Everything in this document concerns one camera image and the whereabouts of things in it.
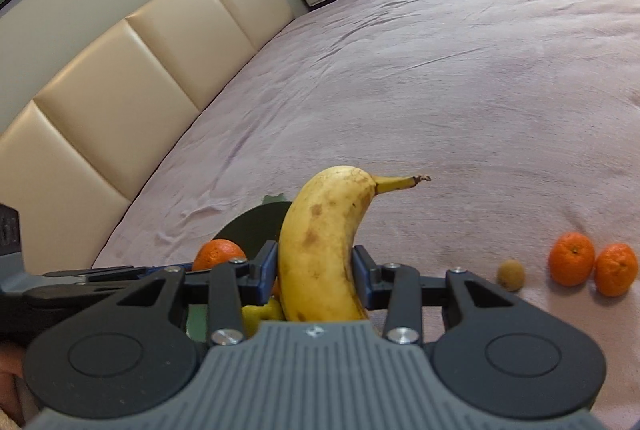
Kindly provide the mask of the green colander bowl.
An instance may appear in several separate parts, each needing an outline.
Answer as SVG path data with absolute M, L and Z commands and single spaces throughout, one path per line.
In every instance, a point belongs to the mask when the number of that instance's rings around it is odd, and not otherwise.
M 276 268 L 274 261 L 256 264 L 254 260 L 260 254 L 266 254 L 269 245 L 279 239 L 281 226 L 290 205 L 283 195 L 267 195 L 259 206 L 247 210 L 229 222 L 213 238 L 231 240 L 245 252 L 245 260 L 228 261 L 240 280 L 239 293 L 244 306 L 264 306 L 270 298 L 279 301 L 278 284 L 273 284 L 269 290 L 264 288 L 264 273 Z

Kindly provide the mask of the cream padded headboard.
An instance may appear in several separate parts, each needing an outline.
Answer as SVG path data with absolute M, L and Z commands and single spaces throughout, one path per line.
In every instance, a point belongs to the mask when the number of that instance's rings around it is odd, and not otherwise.
M 1 137 L 25 270 L 92 265 L 178 139 L 293 17 L 287 0 L 152 0 L 69 62 Z

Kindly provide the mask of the yellow spotted banana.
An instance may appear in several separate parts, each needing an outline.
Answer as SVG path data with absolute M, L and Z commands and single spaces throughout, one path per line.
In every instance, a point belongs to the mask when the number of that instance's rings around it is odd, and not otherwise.
M 289 322 L 358 322 L 368 317 L 352 277 L 352 245 L 373 199 L 431 178 L 374 176 L 335 166 L 313 176 L 288 208 L 278 241 L 280 303 Z

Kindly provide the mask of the brown kiwi behind banana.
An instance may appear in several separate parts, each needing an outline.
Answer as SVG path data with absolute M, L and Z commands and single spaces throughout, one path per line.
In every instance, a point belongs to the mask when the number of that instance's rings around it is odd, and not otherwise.
M 497 284 L 509 292 L 519 291 L 523 288 L 526 280 L 524 265 L 515 259 L 503 261 L 497 270 Z

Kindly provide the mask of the yellow lemon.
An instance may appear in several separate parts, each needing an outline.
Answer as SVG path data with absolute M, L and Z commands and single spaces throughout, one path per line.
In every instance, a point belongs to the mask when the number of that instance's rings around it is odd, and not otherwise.
M 242 321 L 245 338 L 252 338 L 262 322 L 285 320 L 280 302 L 270 298 L 264 306 L 243 306 Z

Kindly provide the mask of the middle mandarin orange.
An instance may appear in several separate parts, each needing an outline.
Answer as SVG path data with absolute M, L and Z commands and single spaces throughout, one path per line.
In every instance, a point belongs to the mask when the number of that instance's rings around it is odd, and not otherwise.
M 588 280 L 596 260 L 589 237 L 568 232 L 561 235 L 549 252 L 548 269 L 552 280 L 564 287 L 575 287 Z

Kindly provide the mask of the mandarin orange far left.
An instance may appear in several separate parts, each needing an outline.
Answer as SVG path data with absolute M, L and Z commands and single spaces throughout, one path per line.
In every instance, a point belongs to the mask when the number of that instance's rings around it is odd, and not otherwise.
M 192 263 L 192 270 L 194 272 L 210 270 L 214 266 L 232 259 L 246 259 L 242 248 L 228 239 L 213 239 L 210 242 L 206 242 L 198 250 L 198 254 Z

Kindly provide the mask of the mandarin orange nearest gripper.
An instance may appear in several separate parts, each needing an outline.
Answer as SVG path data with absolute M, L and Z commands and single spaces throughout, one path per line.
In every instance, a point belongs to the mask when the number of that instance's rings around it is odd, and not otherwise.
M 606 246 L 594 264 L 597 292 L 608 298 L 626 294 L 638 275 L 638 258 L 623 242 Z

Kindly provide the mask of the pink bed blanket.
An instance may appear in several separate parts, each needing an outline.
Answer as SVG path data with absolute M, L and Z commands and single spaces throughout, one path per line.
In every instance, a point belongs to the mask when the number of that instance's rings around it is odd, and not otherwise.
M 639 243 L 639 0 L 339 0 L 270 41 L 186 131 L 99 266 L 194 258 L 267 195 L 318 171 L 425 173 L 376 198 L 358 242 L 425 275 L 493 278 L 589 334 L 608 374 L 594 412 L 639 418 L 639 294 L 556 286 L 566 232 Z

